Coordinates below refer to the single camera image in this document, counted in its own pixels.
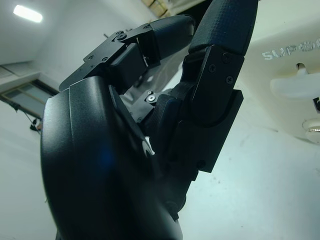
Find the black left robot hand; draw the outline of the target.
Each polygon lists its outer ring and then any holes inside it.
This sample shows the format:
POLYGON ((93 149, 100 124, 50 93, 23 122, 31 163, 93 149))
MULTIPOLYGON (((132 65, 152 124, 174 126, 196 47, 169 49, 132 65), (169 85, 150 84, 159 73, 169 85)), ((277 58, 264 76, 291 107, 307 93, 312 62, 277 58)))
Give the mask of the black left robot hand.
POLYGON ((179 211, 210 173, 243 101, 234 88, 256 0, 214 0, 118 31, 46 102, 40 160, 64 240, 181 240, 179 211))

